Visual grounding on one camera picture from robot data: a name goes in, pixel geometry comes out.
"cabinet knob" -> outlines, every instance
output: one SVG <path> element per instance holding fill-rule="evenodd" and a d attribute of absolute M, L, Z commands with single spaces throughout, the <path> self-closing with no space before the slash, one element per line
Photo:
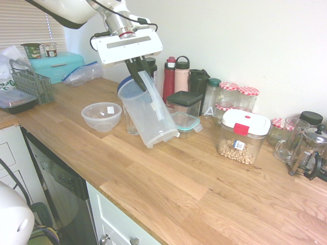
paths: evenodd
<path fill-rule="evenodd" d="M 129 240 L 129 242 L 131 243 L 131 245 L 138 245 L 139 239 L 138 238 L 132 238 L 132 239 Z"/>
<path fill-rule="evenodd" d="M 100 245 L 106 245 L 107 240 L 110 240 L 110 236 L 108 234 L 106 234 L 104 237 L 102 237 L 99 241 Z"/>

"dishwasher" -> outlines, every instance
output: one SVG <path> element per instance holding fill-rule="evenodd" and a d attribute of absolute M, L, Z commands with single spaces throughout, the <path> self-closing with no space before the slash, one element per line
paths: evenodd
<path fill-rule="evenodd" d="M 86 181 L 31 133 L 22 129 L 34 165 L 43 178 L 43 189 L 52 203 L 51 212 L 68 245 L 97 245 L 96 231 Z"/>

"red latch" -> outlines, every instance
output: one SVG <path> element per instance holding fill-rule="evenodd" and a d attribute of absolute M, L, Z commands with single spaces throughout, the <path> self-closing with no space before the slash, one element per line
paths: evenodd
<path fill-rule="evenodd" d="M 245 126 L 242 124 L 235 124 L 234 126 L 234 133 L 242 135 L 242 136 L 246 136 L 247 133 L 249 132 L 249 126 Z"/>

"plastic pitcher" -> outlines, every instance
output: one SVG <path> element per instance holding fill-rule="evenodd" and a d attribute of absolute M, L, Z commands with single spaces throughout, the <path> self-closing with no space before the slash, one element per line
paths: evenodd
<path fill-rule="evenodd" d="M 143 92 L 134 79 L 128 77 L 118 87 L 118 98 L 123 101 L 143 143 L 152 148 L 156 143 L 177 136 L 178 130 L 152 79 L 145 71 L 139 75 L 147 91 Z"/>

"white wall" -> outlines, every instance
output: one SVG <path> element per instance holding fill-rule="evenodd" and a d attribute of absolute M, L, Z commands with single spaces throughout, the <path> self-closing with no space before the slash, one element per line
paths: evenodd
<path fill-rule="evenodd" d="M 186 55 L 191 68 L 261 92 L 254 112 L 272 119 L 304 110 L 327 119 L 327 1 L 127 0 L 129 10 L 159 25 L 156 57 L 162 85 L 168 56 Z M 90 36 L 104 31 L 100 16 L 66 30 L 68 49 L 96 59 Z M 105 77 L 121 81 L 125 65 Z"/>

